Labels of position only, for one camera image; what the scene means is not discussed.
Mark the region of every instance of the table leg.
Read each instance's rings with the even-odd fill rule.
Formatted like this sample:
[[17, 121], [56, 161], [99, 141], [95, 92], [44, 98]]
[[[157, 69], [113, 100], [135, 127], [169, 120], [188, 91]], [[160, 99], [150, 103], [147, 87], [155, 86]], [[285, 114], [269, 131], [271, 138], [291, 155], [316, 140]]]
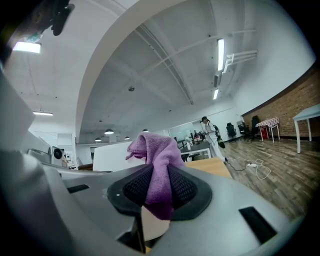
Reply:
[[210, 148], [207, 149], [207, 152], [208, 152], [208, 158], [211, 158]]
[[276, 124], [276, 129], [277, 129], [277, 131], [278, 131], [278, 138], [279, 138], [279, 140], [280, 140], [280, 133], [279, 133], [278, 124]]
[[298, 122], [294, 121], [295, 133], [296, 133], [296, 144], [297, 144], [297, 153], [300, 154], [300, 132]]
[[312, 137], [311, 137], [310, 122], [309, 122], [309, 119], [307, 119], [306, 121], [307, 121], [307, 123], [308, 123], [309, 141], [311, 142], [311, 141], [312, 141]]
[[262, 137], [261, 126], [259, 126], [259, 129], [260, 129], [261, 140], [264, 141], [264, 138]]
[[272, 134], [272, 143], [275, 143], [275, 140], [274, 140], [274, 131], [273, 131], [272, 127], [271, 127], [271, 134]]

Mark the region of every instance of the purple towel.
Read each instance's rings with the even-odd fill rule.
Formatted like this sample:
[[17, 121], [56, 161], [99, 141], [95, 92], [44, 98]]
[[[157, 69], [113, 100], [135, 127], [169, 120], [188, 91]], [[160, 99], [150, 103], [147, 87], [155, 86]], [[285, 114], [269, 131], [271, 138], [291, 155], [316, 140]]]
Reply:
[[153, 164], [153, 173], [145, 199], [145, 207], [158, 219], [170, 220], [173, 212], [171, 185], [167, 165], [184, 166], [177, 142], [170, 137], [141, 132], [129, 145], [126, 160], [135, 156]]

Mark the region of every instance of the pipe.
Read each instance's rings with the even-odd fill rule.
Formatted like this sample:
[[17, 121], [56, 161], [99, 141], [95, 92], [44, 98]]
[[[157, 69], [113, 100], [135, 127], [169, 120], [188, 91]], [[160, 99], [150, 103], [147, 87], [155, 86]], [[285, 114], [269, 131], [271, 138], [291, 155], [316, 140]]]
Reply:
[[235, 57], [234, 59], [232, 58], [228, 58], [226, 61], [225, 61], [225, 65], [224, 65], [224, 70], [223, 70], [223, 74], [225, 72], [227, 72], [227, 69], [226, 69], [226, 66], [230, 63], [234, 63], [234, 61], [238, 61], [238, 60], [241, 60], [241, 59], [246, 59], [246, 58], [251, 58], [251, 57], [256, 57], [257, 54], [249, 54], [249, 55], [245, 55], [245, 56], [239, 56], [239, 57]]
[[232, 58], [232, 56], [243, 56], [243, 55], [248, 55], [248, 54], [257, 54], [258, 50], [247, 50], [247, 51], [242, 51], [238, 53], [233, 53], [233, 54], [227, 54], [227, 58]]
[[250, 61], [250, 60], [255, 59], [256, 57], [257, 57], [257, 56], [255, 56], [255, 57], [251, 57], [251, 58], [246, 58], [246, 59], [243, 59], [243, 60], [240, 60], [240, 61], [236, 61], [236, 62], [234, 62], [234, 63], [228, 63], [227, 65], [225, 65], [225, 67], [224, 67], [224, 71], [222, 72], [222, 74], [224, 74], [224, 73], [226, 73], [226, 72], [227, 72], [227, 68], [228, 68], [228, 66], [233, 65], [233, 64], [238, 64], [238, 63], [241, 63], [241, 62]]

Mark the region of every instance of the brick wall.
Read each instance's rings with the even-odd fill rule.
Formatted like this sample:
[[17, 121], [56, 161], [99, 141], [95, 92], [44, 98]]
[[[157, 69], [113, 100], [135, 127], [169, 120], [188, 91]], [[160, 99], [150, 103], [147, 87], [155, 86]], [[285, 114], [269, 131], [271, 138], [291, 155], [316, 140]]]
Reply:
[[[278, 117], [280, 136], [296, 136], [293, 117], [302, 110], [320, 104], [320, 68], [312, 66], [297, 81], [282, 92], [243, 115], [244, 122], [251, 130], [253, 116], [258, 116], [261, 121]], [[301, 137], [308, 137], [308, 124], [306, 120], [299, 121]], [[320, 118], [310, 119], [313, 137], [320, 137]]]

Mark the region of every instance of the mesh grille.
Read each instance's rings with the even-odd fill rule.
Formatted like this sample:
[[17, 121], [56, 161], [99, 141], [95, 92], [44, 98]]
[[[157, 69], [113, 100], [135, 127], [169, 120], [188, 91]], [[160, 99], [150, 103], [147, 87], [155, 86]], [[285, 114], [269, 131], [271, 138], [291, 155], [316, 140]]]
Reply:
[[152, 172], [153, 168], [144, 171], [123, 187], [124, 195], [140, 207], [142, 207], [146, 201]]
[[192, 200], [196, 196], [198, 189], [190, 179], [184, 177], [177, 171], [169, 169], [168, 173], [171, 184], [173, 208], [177, 209]]

